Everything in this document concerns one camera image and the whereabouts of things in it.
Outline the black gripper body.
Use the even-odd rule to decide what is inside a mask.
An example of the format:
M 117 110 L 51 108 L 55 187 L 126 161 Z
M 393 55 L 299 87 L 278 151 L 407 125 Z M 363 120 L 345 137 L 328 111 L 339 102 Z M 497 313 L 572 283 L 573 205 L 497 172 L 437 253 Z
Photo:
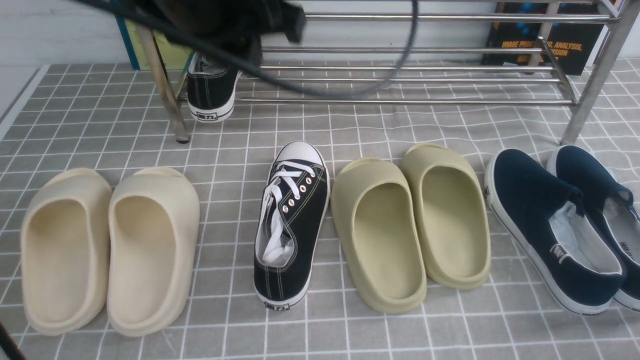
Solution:
M 299 44 L 306 12 L 288 0 L 137 0 L 135 9 L 246 60 L 263 61 L 262 36 Z

